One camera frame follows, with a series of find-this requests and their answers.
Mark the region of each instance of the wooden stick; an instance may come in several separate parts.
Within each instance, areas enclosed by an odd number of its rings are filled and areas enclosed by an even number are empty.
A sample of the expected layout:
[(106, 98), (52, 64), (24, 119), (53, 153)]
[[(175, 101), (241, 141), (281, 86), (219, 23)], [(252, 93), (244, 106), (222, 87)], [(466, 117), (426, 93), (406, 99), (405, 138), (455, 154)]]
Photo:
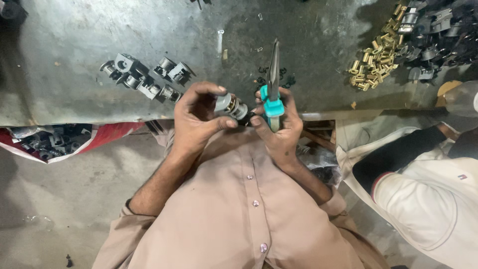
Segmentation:
[(319, 145), (323, 146), (324, 148), (330, 150), (331, 152), (335, 153), (335, 145), (333, 143), (331, 143), (330, 141), (327, 141), (323, 138), (320, 138), (316, 135), (313, 135), (306, 130), (302, 130), (302, 136), (305, 136), (305, 137), (309, 138), (310, 140), (316, 142), (317, 144), (319, 144)]

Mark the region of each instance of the pile of lock parts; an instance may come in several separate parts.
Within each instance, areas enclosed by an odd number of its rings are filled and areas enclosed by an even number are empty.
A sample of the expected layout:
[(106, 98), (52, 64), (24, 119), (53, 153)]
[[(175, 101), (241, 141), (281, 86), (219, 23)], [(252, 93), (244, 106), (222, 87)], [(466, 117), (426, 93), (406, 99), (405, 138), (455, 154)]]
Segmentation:
[(56, 124), (7, 128), (14, 143), (29, 154), (38, 152), (40, 159), (74, 153), (91, 138), (91, 124)]
[(478, 13), (475, 0), (426, 0), (400, 3), (382, 35), (364, 49), (362, 62), (348, 70), (350, 84), (376, 88), (399, 64), (411, 68), (409, 79), (432, 79), (443, 66), (478, 61)]
[[(149, 69), (139, 60), (129, 54), (118, 54), (114, 61), (104, 63), (100, 69), (116, 81), (116, 85), (123, 84), (126, 88), (139, 90), (149, 99), (159, 101), (169, 100), (173, 103), (179, 101), (182, 93), (166, 84), (163, 88), (158, 86), (154, 78), (149, 75)], [(175, 64), (170, 59), (163, 57), (159, 64), (152, 70), (155, 74), (168, 81), (181, 84), (189, 78), (192, 71), (186, 64)]]

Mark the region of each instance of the metal workbench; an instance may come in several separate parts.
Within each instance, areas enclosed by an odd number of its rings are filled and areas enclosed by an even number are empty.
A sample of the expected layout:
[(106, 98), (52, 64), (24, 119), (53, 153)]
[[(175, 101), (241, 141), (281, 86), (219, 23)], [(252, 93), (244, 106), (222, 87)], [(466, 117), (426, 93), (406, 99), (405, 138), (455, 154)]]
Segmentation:
[[(375, 90), (348, 85), (345, 70), (379, 34), (395, 0), (201, 0), (202, 10), (190, 0), (21, 4), (28, 12), (23, 24), (0, 26), (2, 126), (172, 118), (172, 103), (115, 86), (99, 72), (117, 53), (131, 54), (150, 68), (163, 56), (183, 61), (196, 76), (184, 86), (172, 85), (177, 90), (209, 80), (253, 105), (253, 81), (265, 77), (258, 67), (269, 64), (278, 37), (281, 67), (287, 68), (285, 76), (295, 75), (291, 90), (299, 112), (309, 119), (354, 113), (354, 101), (358, 111), (430, 107), (441, 81), (463, 74), (444, 70), (435, 85), (414, 85), (400, 68)], [(163, 86), (166, 81), (157, 82)]]

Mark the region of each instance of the beige shirt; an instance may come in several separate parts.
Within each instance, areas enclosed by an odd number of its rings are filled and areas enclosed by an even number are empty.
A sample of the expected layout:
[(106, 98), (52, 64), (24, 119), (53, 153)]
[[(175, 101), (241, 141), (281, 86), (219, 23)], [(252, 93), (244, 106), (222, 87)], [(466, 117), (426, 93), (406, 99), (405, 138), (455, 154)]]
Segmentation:
[(93, 268), (390, 268), (332, 192), (318, 206), (252, 128), (220, 132), (157, 218), (123, 207)]

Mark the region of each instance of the pile of brass parts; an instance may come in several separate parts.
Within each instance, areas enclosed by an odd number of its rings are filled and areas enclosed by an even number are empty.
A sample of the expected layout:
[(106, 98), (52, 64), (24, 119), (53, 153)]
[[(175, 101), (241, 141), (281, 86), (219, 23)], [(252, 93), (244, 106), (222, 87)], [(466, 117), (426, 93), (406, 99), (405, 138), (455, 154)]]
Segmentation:
[(350, 84), (359, 87), (362, 91), (375, 89), (383, 79), (390, 75), (390, 72), (398, 67), (394, 63), (396, 56), (401, 55), (404, 48), (403, 34), (397, 34), (400, 28), (406, 6), (398, 4), (393, 15), (395, 19), (390, 18), (385, 26), (382, 27), (382, 35), (379, 35), (372, 41), (372, 48), (362, 50), (362, 63), (356, 60), (351, 69), (348, 70), (352, 76)]

